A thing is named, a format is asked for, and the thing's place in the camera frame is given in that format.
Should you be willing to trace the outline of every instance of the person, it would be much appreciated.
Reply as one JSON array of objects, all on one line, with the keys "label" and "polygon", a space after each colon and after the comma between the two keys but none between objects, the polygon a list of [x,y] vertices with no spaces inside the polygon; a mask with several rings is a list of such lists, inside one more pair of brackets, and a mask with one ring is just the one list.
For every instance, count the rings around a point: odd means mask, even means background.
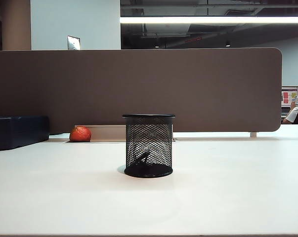
[{"label": "person", "polygon": [[291,103],[291,110],[287,117],[283,119],[282,124],[298,124],[298,106],[295,104],[298,98],[294,98]]}]

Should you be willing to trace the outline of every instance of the brown partition panel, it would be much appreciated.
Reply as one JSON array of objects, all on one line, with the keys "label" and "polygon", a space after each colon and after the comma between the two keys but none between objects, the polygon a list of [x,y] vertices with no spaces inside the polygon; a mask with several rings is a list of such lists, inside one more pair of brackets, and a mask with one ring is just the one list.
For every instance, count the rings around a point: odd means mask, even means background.
[{"label": "brown partition panel", "polygon": [[273,131],[282,56],[275,48],[0,52],[0,116],[124,124],[122,114],[175,114],[175,131]]}]

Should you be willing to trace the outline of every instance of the white wall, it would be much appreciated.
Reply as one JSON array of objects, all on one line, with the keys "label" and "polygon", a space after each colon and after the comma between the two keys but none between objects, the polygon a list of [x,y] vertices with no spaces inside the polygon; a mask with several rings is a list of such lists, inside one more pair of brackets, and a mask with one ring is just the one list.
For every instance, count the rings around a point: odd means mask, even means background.
[{"label": "white wall", "polygon": [[82,49],[121,49],[120,0],[31,0],[32,50],[67,49],[67,35]]},{"label": "white wall", "polygon": [[298,85],[298,38],[269,42],[253,47],[276,47],[283,54],[282,85]]}]

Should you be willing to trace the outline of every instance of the white desk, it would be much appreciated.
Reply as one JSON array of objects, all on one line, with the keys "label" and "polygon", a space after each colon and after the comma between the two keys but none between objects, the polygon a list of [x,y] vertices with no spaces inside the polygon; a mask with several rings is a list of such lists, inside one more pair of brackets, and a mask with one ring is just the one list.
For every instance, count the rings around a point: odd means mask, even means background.
[{"label": "white desk", "polygon": [[124,143],[1,151],[0,235],[298,234],[298,125],[245,134],[175,134],[155,179],[123,174]]}]

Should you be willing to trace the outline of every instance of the white shirt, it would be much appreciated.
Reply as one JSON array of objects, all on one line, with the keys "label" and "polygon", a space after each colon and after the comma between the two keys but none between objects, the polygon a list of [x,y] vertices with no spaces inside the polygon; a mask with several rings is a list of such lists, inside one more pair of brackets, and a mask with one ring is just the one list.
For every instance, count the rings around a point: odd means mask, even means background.
[{"label": "white shirt", "polygon": [[295,108],[293,108],[293,110],[287,115],[286,119],[289,121],[289,122],[294,122],[296,117],[297,117],[297,114],[298,114],[298,106],[296,106]]}]

